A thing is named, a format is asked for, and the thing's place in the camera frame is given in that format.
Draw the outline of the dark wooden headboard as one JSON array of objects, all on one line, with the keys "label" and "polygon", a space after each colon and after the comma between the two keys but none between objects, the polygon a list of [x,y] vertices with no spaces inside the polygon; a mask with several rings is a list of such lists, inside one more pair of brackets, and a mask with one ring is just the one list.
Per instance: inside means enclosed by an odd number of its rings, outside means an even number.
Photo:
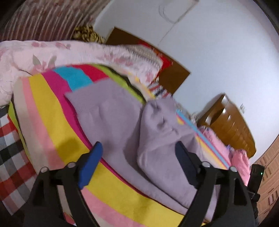
[{"label": "dark wooden headboard", "polygon": [[147,48],[150,48],[163,62],[162,69],[157,76],[158,82],[172,95],[178,90],[181,84],[190,75],[190,72],[184,66],[169,57],[163,51],[146,42],[145,40],[142,40],[124,30],[121,30],[120,28],[113,28],[106,40],[106,44],[143,45]]}]

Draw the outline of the pink floral quilt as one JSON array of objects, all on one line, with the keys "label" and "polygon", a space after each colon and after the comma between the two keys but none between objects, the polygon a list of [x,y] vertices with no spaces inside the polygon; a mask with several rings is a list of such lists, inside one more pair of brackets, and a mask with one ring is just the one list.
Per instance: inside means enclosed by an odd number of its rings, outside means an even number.
[{"label": "pink floral quilt", "polygon": [[14,83],[55,67],[101,64],[126,75],[139,88],[149,86],[162,69],[163,61],[143,45],[104,45],[80,41],[1,42],[1,106],[13,95]]}]

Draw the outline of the leopard print cloth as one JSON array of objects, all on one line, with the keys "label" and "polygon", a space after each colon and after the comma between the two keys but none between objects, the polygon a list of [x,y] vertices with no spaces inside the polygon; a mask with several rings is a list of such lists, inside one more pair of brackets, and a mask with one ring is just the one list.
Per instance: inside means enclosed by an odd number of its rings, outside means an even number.
[{"label": "leopard print cloth", "polygon": [[105,38],[94,31],[92,25],[83,25],[74,29],[71,40],[83,41],[83,42],[94,42],[94,43],[105,43]]}]

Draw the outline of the lavender pants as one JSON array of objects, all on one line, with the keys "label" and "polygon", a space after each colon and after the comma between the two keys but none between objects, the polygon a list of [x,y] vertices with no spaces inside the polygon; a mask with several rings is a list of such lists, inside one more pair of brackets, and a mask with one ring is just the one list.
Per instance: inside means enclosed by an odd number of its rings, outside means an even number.
[{"label": "lavender pants", "polygon": [[171,98],[146,104],[111,79],[65,94],[91,144],[101,142],[104,160],[148,197],[185,214],[196,194],[175,155],[181,141],[205,161],[194,129],[179,124]]}]

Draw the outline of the pink bedding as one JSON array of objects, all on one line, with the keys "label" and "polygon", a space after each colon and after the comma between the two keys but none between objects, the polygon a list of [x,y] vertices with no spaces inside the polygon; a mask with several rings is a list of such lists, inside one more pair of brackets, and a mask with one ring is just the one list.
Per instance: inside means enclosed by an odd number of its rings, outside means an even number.
[{"label": "pink bedding", "polygon": [[213,145],[217,152],[225,159],[229,166],[236,167],[244,185],[247,186],[250,179],[250,162],[247,152],[244,149],[234,149],[230,145],[225,145],[215,134],[215,132],[206,126],[199,128],[201,133]]}]

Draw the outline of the red embroidered pillow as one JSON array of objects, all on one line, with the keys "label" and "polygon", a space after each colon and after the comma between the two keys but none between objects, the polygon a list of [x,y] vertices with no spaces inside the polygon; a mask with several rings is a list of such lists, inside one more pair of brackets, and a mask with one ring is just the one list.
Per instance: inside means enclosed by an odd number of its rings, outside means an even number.
[{"label": "red embroidered pillow", "polygon": [[159,57],[162,60],[163,65],[161,67],[161,70],[158,72],[157,78],[160,76],[160,74],[165,69],[167,69],[167,68],[169,68],[169,67],[171,67],[173,65],[173,61],[168,56],[163,54],[160,50],[156,49],[154,46],[152,46],[152,45],[150,45],[147,42],[142,41],[142,40],[139,40],[138,44],[139,45],[143,45],[143,46],[145,46],[147,48],[150,48],[156,54],[156,56]]}]

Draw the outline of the plaid checked blanket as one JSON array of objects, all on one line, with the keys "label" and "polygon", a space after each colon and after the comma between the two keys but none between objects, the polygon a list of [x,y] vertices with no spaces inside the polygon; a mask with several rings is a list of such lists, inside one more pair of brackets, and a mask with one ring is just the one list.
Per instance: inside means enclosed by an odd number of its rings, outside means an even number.
[{"label": "plaid checked blanket", "polygon": [[8,110],[8,106],[1,108],[1,202],[13,215],[27,202],[36,172]]}]

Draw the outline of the floral striped curtain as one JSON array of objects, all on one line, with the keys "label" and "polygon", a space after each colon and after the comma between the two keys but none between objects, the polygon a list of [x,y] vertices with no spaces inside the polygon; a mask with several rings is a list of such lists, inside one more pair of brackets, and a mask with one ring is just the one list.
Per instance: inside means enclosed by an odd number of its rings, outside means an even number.
[{"label": "floral striped curtain", "polygon": [[1,19],[1,41],[69,40],[92,25],[109,1],[20,1]]}]

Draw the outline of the glossy brown wooden headboard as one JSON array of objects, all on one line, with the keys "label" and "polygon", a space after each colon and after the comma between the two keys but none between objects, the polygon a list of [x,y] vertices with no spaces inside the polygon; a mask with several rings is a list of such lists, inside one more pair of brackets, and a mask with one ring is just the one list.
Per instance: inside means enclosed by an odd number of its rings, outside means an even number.
[{"label": "glossy brown wooden headboard", "polygon": [[198,126],[210,127],[218,138],[234,149],[244,149],[249,158],[256,153],[255,141],[237,106],[226,94],[198,119]]}]

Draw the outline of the rainbow striped bed sheet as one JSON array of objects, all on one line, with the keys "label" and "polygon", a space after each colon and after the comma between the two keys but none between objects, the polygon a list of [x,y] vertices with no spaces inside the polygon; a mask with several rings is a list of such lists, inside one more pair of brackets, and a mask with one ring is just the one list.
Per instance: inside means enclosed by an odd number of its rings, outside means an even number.
[{"label": "rainbow striped bed sheet", "polygon": [[[89,152],[91,144],[66,94],[103,80],[127,90],[136,104],[155,97],[148,89],[97,64],[68,65],[20,78],[14,86],[9,116],[17,125],[34,169],[59,169]],[[126,180],[102,158],[89,185],[82,190],[101,226],[177,226],[182,215]]]}]

